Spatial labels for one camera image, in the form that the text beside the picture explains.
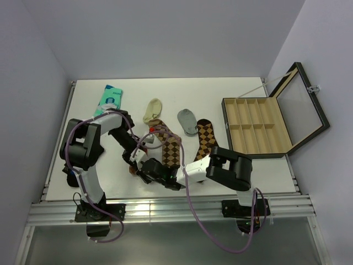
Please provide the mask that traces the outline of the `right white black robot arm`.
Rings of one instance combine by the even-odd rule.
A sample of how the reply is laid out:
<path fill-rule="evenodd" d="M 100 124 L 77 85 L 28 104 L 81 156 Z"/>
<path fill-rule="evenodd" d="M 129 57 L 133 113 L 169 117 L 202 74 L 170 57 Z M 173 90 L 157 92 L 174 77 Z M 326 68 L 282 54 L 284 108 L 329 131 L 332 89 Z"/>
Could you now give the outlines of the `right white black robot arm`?
<path fill-rule="evenodd" d="M 243 153 L 213 147 L 204 158 L 178 168 L 164 166 L 142 150 L 135 151 L 130 160 L 138 173 L 167 189 L 180 190 L 210 179 L 237 192 L 239 210 L 244 215 L 251 215 L 258 208 L 251 183 L 252 158 Z"/>

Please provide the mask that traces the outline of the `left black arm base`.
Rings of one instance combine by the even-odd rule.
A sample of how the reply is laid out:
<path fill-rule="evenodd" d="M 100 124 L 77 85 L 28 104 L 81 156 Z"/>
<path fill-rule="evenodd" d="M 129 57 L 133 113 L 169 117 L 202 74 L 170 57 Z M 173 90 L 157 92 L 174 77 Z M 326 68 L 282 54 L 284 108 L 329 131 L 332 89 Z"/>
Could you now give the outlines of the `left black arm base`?
<path fill-rule="evenodd" d="M 82 198 L 80 198 L 78 204 L 74 199 L 76 194 L 80 195 L 77 192 L 73 195 L 73 202 L 76 205 L 74 222 L 86 223 L 86 234 L 90 240 L 99 243 L 108 243 L 122 236 L 125 229 L 123 221 L 126 213 L 126 204 L 107 204 L 105 195 L 103 195 L 98 204 L 93 204 L 93 206 L 85 202 Z M 104 239 L 109 234 L 113 221 L 120 223 L 121 231 L 114 238 Z"/>

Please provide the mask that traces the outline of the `orange green argyle sock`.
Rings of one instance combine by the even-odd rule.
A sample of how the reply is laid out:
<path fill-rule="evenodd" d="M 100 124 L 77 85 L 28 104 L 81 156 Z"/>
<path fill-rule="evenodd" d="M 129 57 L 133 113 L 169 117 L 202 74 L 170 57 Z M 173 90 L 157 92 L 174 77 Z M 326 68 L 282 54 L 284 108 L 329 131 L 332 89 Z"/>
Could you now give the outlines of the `orange green argyle sock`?
<path fill-rule="evenodd" d="M 134 166 L 129 166 L 129 173 L 133 176 L 137 176 L 137 170 Z"/>

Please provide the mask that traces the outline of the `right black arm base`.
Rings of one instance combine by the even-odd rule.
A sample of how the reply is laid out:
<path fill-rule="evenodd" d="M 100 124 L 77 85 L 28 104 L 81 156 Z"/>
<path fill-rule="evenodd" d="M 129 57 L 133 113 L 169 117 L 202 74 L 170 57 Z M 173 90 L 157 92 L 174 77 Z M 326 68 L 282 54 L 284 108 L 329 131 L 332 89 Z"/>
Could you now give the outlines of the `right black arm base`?
<path fill-rule="evenodd" d="M 240 232 L 250 234 L 252 207 L 241 206 L 238 200 L 223 200 L 221 205 L 223 217 L 234 218 Z M 261 229 L 265 219 L 271 215 L 268 200 L 256 199 L 253 213 L 253 234 L 255 234 Z"/>

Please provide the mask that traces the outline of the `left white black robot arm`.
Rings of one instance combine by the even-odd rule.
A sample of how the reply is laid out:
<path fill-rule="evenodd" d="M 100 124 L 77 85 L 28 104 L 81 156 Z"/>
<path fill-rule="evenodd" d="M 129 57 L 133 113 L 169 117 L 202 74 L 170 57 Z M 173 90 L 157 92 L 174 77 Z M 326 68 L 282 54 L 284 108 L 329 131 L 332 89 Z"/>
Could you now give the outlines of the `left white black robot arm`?
<path fill-rule="evenodd" d="M 147 184 L 152 181 L 131 159 L 135 149 L 143 151 L 137 146 L 139 138 L 132 132 L 134 126 L 127 111 L 113 108 L 88 120 L 71 119 L 67 124 L 60 147 L 60 158 L 65 161 L 62 171 L 67 176 L 68 185 L 81 190 L 80 204 L 88 208 L 87 213 L 94 220 L 102 220 L 108 213 L 106 196 L 96 169 L 96 163 L 105 151 L 100 144 L 102 135 L 111 135 L 124 149 L 123 160 L 136 175 Z"/>

